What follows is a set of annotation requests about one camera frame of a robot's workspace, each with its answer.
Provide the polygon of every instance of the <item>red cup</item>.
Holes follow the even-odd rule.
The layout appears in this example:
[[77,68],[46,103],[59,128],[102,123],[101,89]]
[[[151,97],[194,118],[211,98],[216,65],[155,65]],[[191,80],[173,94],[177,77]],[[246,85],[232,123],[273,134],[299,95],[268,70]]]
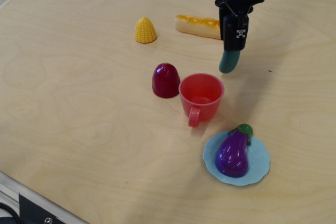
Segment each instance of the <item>red cup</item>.
[[195,73],[184,78],[179,87],[183,110],[189,116],[189,126],[213,118],[224,95],[224,85],[207,73]]

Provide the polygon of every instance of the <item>table surface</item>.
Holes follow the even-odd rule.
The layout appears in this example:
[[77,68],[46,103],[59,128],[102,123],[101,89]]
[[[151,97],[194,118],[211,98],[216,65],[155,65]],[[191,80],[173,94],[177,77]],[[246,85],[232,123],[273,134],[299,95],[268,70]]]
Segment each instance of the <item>table surface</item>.
[[[90,223],[335,223],[336,0],[265,0],[237,68],[223,42],[178,32],[214,0],[9,0],[0,10],[0,170]],[[134,40],[148,17],[158,38]],[[216,116],[187,125],[155,67],[225,86]],[[241,123],[270,153],[245,187],[206,169],[206,141]]]

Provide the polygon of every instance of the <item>toy eggplant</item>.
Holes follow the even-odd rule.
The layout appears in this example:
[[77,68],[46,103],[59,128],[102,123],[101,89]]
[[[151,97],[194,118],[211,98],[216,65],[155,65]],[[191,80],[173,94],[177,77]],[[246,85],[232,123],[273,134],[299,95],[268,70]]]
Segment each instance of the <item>toy eggplant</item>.
[[243,177],[248,171],[247,146],[251,144],[253,129],[241,124],[233,129],[221,144],[216,155],[217,169],[229,177]]

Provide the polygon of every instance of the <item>toy bread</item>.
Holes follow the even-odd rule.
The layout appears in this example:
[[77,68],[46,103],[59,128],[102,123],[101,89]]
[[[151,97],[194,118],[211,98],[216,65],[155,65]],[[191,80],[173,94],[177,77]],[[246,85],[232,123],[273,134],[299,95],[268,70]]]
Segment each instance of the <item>toy bread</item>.
[[175,28],[187,34],[201,37],[221,39],[219,20],[213,18],[201,18],[186,15],[175,17]]

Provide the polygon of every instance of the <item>light blue plate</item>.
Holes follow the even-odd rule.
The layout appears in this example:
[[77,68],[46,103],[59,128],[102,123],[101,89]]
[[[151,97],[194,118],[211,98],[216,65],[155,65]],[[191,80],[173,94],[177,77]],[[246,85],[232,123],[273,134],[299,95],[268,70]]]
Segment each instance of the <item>light blue plate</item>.
[[251,145],[247,146],[248,170],[240,178],[232,178],[222,174],[216,167],[215,159],[220,145],[229,136],[229,131],[220,132],[210,138],[204,147],[203,159],[208,171],[221,182],[235,186],[246,186],[259,182],[269,171],[270,156],[265,145],[254,136]]

